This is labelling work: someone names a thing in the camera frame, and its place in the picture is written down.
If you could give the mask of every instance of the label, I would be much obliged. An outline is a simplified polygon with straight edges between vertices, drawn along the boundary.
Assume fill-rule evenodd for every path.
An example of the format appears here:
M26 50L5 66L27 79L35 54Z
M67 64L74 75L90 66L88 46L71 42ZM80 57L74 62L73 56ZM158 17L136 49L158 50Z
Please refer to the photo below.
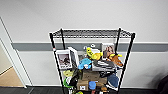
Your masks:
M86 90L85 86L80 86L80 90Z

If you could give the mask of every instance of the floor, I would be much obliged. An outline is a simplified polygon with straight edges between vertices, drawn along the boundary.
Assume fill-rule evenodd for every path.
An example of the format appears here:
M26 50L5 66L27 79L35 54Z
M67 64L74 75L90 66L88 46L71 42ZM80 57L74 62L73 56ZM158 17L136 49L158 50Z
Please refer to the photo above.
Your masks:
M0 87L0 94L63 94L61 87L56 86L36 86L27 88L21 87ZM147 89L121 89L119 94L157 94L156 90Z
M0 75L0 86L23 87L13 67Z

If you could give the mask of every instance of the blue object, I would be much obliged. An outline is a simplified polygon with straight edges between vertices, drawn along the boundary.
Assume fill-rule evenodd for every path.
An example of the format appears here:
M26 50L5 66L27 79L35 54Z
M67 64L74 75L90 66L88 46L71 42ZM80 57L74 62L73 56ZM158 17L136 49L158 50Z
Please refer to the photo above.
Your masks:
M112 74L110 76L107 77L107 81L109 81L109 83L114 86L114 87L118 87L118 77L116 76L116 74Z
M84 68L84 65L87 64L88 65L88 69L91 68L91 65L89 65L90 63L92 63L92 61L88 58L84 58L82 59L81 61L79 61L79 66L78 66L78 69L83 69Z
M95 82L95 81L90 81L90 82L89 82L89 88L90 88L91 90L96 89L96 82Z

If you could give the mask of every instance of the wire shelf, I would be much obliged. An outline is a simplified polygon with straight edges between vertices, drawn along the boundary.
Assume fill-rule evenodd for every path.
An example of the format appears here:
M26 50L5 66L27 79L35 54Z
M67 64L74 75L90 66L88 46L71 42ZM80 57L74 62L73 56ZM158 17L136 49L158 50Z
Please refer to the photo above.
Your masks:
M53 33L53 38L61 38L61 30ZM118 30L62 30L64 38L116 38ZM121 30L120 38L130 38L132 33Z

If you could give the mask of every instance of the chrome shelving rack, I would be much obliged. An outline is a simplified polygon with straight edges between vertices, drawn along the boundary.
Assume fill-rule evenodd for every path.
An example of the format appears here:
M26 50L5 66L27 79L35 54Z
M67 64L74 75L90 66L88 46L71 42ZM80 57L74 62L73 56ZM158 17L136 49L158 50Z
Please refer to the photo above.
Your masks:
M63 29L60 29L57 32L49 33L49 36L50 36L50 40L51 40L51 44L52 44L52 48L53 48L53 52L54 52L54 56L55 56L57 69L58 69L59 76L60 76L60 81L62 84L63 94L65 94L65 91L64 91L64 85L63 85L63 81L62 81L61 71L59 69L58 60L56 58L56 46L54 43L54 38L61 38L62 39L63 49L65 49L64 38L117 38L117 41L115 44L115 54L117 54L119 39L120 38L131 38L129 46L128 46L126 58L124 61L124 66L122 68L121 77L119 80L117 94L119 93L122 79L124 77L124 72L126 69L127 61L129 58L129 54L131 52L131 48L133 45L133 40L135 38L135 33L130 33L130 32L121 30L121 28L119 28L118 30L63 30Z

